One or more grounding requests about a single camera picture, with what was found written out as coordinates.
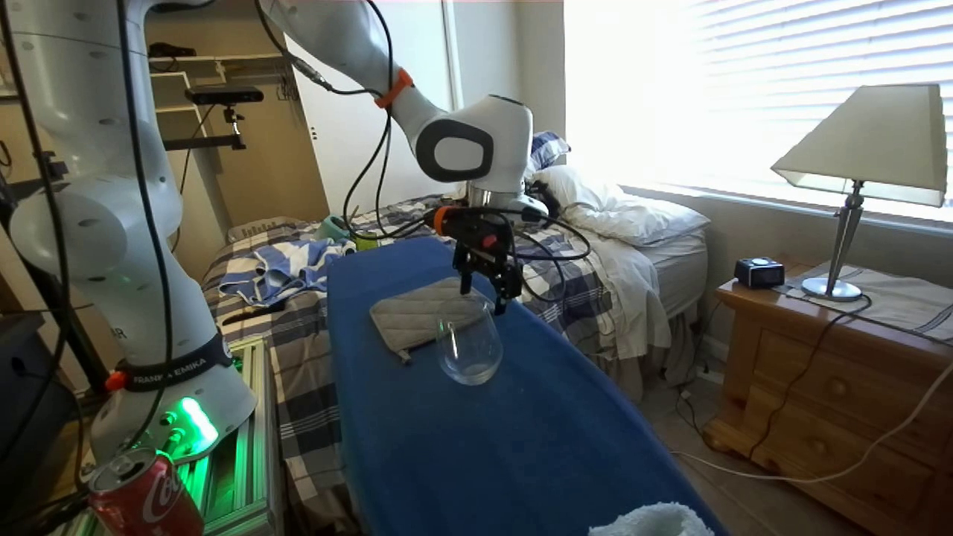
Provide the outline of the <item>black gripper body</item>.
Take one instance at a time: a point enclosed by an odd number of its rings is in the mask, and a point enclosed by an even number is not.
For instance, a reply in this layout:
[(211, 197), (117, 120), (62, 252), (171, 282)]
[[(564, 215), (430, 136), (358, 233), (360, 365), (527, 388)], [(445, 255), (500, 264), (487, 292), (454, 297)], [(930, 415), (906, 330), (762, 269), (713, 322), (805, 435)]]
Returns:
[(479, 272), (488, 279), (504, 279), (515, 272), (513, 227), (497, 215), (461, 211), (449, 221), (457, 239), (454, 264), (470, 276)]

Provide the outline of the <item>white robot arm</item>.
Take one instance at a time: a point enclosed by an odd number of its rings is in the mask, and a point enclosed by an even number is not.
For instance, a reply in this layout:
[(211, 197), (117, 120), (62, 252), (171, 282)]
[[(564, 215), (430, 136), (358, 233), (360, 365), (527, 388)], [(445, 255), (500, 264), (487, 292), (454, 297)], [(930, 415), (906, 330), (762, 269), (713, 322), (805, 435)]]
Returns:
[[(125, 383), (93, 419), (93, 453), (201, 459), (254, 415), (254, 394), (226, 356), (202, 288), (171, 239), (183, 222), (156, 120), (146, 17), (208, 0), (4, 0), (12, 63), (34, 121), (65, 154), (58, 187), (12, 211), (19, 252), (80, 288), (119, 333)], [(431, 105), (394, 60), (372, 0), (257, 0), (300, 51), (396, 120), (436, 181), (466, 181), (497, 206), (524, 193), (533, 112), (504, 96), (470, 106)]]

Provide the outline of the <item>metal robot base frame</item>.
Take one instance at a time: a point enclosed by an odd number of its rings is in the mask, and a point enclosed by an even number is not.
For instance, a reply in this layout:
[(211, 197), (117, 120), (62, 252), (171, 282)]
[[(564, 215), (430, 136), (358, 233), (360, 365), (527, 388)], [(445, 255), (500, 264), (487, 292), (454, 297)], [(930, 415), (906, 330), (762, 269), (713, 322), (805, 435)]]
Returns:
[(232, 346), (254, 389), (250, 419), (207, 459), (186, 464), (183, 479), (196, 501), (207, 536), (278, 536), (283, 531), (283, 476), (274, 418), (274, 349), (263, 339)]

